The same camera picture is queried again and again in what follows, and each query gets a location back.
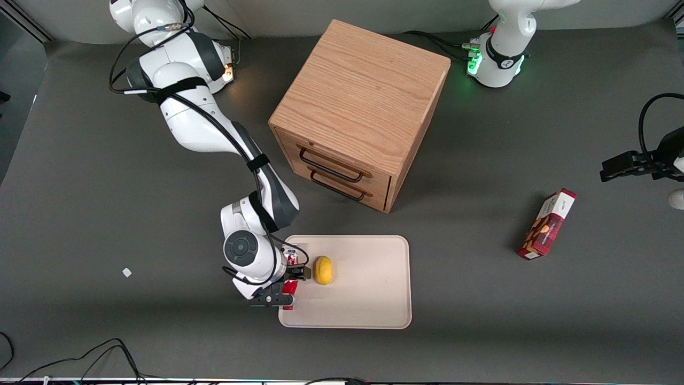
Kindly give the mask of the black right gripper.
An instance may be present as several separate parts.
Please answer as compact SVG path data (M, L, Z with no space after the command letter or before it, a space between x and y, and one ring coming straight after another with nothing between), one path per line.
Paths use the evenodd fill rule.
M311 270L303 264L291 265L290 274L287 273L288 263L284 261L278 266L272 283L270 285L271 294L293 294L293 283L296 281L308 280Z

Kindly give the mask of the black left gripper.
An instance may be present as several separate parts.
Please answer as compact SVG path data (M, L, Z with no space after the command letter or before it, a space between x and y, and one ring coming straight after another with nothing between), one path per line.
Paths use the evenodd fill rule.
M637 176L651 175L653 180L662 178L674 181L683 180L683 127L666 134L653 151L647 150L642 127L638 128L638 138L642 150L642 162ZM601 182L610 182L616 178L632 175L638 164L639 153L637 151L626 151L609 158L602 163Z

